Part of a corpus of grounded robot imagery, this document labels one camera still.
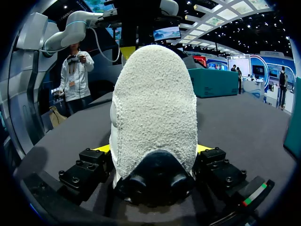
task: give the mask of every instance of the person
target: person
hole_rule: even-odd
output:
[[[240,94],[240,92],[241,92],[241,70],[239,69],[239,67],[237,67],[236,71],[238,72],[238,83],[239,83],[238,93]]]
[[[233,65],[233,67],[231,68],[232,72],[236,72],[236,65]]]
[[[88,72],[94,69],[91,56],[80,51],[79,43],[70,45],[70,55],[64,60],[61,71],[60,95],[65,94],[70,114],[83,110],[92,102],[88,87]]]
[[[287,75],[285,74],[285,68],[282,66],[282,70],[280,72],[280,78],[279,78],[279,87],[280,87],[280,96],[279,96],[279,106],[280,108],[283,108],[283,105],[285,103],[285,93],[287,88]]]

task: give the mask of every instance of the monitor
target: monitor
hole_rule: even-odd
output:
[[[216,69],[216,65],[215,64],[209,64],[209,68],[210,69]]]
[[[180,37],[181,34],[178,26],[162,28],[154,31],[155,41],[162,40],[162,39],[180,38]]]
[[[271,77],[276,77],[276,78],[277,78],[277,77],[278,77],[277,74],[278,74],[278,73],[277,73],[277,70],[269,69],[269,75],[270,75]]]
[[[264,66],[252,65],[253,74],[264,77]]]

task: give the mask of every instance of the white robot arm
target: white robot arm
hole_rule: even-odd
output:
[[[102,20],[103,13],[89,13],[76,11],[67,19],[66,28],[63,32],[53,34],[44,42],[43,50],[51,52],[60,50],[71,44],[83,41],[88,27],[96,27],[95,23]]]
[[[161,0],[160,8],[165,14],[170,16],[178,14],[179,6],[173,0]],[[110,10],[107,16],[117,15],[116,9]],[[67,19],[66,28],[63,32],[52,35],[44,42],[43,51],[49,57],[57,50],[61,50],[71,44],[83,41],[86,36],[86,29],[97,27],[96,22],[103,20],[103,13],[89,13],[85,11],[76,11]]]

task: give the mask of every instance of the towel-covered object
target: towel-covered object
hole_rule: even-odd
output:
[[[134,52],[112,97],[114,185],[158,149],[171,153],[189,173],[197,155],[196,103],[188,70],[177,54],[158,45]]]

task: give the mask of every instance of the woman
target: woman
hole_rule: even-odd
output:
[[[60,95],[65,93],[70,114],[80,111],[92,101],[88,87],[88,72],[94,68],[91,56],[80,51],[79,43],[70,45],[70,55],[64,60],[61,71]]]
[[[237,67],[236,71],[238,72],[238,83],[239,83],[238,93],[240,94],[240,92],[241,92],[241,70],[239,69],[239,67]]]

